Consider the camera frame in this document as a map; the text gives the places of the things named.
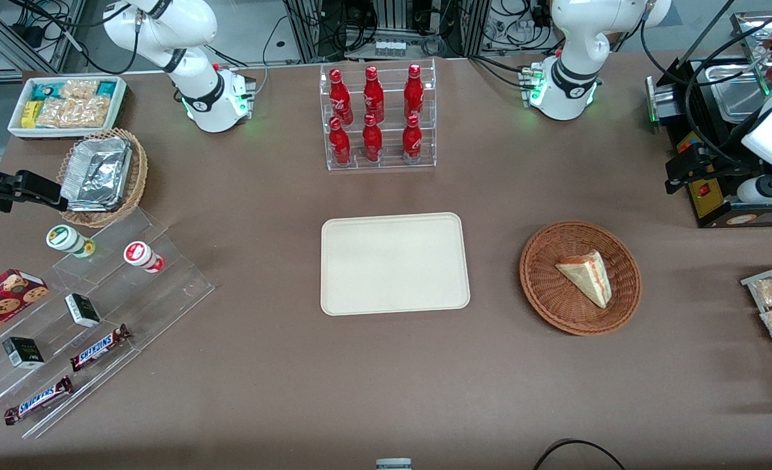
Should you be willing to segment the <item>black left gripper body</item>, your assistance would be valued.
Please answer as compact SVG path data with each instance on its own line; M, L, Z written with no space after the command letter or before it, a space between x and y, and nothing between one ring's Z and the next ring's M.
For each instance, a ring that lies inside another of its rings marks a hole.
M676 146L676 190L691 182L734 178L744 180L762 175L762 160L740 144L723 149L720 157L703 144Z

